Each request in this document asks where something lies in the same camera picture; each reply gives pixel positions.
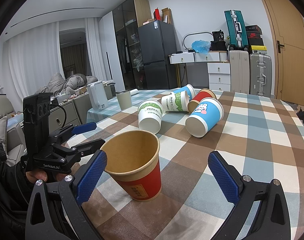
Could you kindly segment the person's left hand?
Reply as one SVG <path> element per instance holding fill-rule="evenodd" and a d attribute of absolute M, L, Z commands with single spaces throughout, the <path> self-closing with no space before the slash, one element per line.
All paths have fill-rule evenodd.
<path fill-rule="evenodd" d="M 45 171 L 40 169 L 28 171 L 25 174 L 28 181 L 31 183 L 35 183 L 38 180 L 48 181 L 48 179 L 52 179 L 52 178 L 54 178 L 56 181 L 61 181 L 66 176 L 66 174 L 62 174 L 62 173 L 56 173 L 56 174 L 51 173 L 50 176 L 48 176 Z"/>

